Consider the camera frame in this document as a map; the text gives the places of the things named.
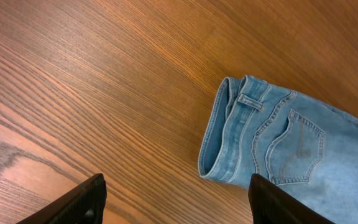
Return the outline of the light blue denim jeans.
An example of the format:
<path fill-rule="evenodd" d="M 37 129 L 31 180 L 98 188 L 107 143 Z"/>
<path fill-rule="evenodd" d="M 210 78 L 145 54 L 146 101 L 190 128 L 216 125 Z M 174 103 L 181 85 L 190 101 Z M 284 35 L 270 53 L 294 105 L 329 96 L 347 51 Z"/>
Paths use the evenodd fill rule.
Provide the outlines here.
<path fill-rule="evenodd" d="M 243 188 L 259 174 L 334 223 L 358 223 L 358 118 L 250 75 L 227 77 L 198 172 Z"/>

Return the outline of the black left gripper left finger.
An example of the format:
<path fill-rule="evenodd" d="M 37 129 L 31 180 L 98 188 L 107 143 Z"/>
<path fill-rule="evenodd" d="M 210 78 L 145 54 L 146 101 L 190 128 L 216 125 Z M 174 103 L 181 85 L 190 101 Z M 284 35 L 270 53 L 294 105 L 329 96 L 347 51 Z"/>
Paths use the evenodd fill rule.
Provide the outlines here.
<path fill-rule="evenodd" d="M 106 181 L 98 173 L 18 224 L 102 224 L 106 199 Z"/>

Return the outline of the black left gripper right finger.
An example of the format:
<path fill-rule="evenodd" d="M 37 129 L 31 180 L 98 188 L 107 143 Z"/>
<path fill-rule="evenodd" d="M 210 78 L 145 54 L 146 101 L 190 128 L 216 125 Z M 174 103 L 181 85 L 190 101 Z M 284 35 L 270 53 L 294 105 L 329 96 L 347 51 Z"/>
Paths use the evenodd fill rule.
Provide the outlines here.
<path fill-rule="evenodd" d="M 333 224 L 259 174 L 252 174 L 248 198 L 254 224 Z"/>

